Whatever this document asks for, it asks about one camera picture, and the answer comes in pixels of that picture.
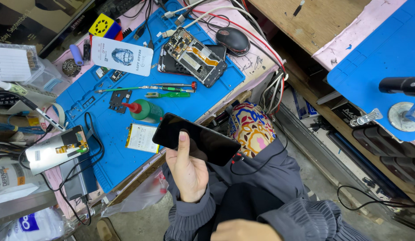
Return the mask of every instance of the cooling fan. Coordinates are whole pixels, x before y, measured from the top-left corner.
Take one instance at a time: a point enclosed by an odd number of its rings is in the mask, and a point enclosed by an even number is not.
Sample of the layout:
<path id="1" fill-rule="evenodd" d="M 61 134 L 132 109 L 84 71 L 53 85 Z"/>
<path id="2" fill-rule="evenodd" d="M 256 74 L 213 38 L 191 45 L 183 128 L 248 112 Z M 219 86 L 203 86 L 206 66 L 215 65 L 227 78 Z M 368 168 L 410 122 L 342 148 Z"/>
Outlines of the cooling fan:
<path id="1" fill-rule="evenodd" d="M 121 26 L 113 19 L 101 13 L 94 24 L 88 30 L 93 36 L 114 39 L 117 33 L 121 31 Z"/>

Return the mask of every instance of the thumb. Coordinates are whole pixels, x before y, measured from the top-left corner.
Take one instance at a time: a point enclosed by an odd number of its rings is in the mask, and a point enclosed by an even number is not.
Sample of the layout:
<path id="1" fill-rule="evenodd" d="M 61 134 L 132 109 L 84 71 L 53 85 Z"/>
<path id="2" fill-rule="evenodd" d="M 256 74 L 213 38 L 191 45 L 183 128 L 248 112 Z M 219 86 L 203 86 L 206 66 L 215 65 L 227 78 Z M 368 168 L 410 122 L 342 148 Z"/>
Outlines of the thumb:
<path id="1" fill-rule="evenodd" d="M 176 165 L 187 165 L 189 162 L 189 136 L 186 132 L 179 132 L 178 156 Z"/>

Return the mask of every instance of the patterned fabric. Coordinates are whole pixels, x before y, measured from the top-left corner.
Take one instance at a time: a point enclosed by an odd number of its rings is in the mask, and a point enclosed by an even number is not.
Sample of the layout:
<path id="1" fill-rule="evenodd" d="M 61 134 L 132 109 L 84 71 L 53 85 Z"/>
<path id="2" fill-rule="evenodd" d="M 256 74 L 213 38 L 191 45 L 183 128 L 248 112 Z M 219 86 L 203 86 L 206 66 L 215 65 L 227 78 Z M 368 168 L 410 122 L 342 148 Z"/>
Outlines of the patterned fabric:
<path id="1" fill-rule="evenodd" d="M 242 145 L 246 156 L 254 157 L 276 139 L 271 121 L 257 104 L 245 101 L 235 106 L 228 124 L 230 137 Z"/>

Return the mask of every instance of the green bottle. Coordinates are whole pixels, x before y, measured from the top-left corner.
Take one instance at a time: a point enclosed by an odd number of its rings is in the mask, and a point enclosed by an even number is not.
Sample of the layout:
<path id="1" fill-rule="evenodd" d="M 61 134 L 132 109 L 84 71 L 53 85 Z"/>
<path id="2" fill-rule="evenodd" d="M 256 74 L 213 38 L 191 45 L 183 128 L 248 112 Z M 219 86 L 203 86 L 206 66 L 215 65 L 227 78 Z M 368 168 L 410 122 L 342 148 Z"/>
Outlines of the green bottle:
<path id="1" fill-rule="evenodd" d="M 144 99 L 135 100 L 133 103 L 121 103 L 123 106 L 129 107 L 130 114 L 133 118 L 148 123 L 159 123 L 164 115 L 161 107 Z"/>

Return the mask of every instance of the blue cylinder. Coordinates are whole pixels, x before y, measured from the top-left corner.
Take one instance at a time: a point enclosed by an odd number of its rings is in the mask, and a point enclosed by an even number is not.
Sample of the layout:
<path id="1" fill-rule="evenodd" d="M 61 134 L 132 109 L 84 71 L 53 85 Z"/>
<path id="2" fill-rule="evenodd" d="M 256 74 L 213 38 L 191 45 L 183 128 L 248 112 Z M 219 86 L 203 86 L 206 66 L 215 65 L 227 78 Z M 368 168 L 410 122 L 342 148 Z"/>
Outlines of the blue cylinder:
<path id="1" fill-rule="evenodd" d="M 82 56 L 78 46 L 71 44 L 69 46 L 69 49 L 71 50 L 72 56 L 74 57 L 75 64 L 80 66 L 83 65 L 84 61 L 82 60 Z"/>

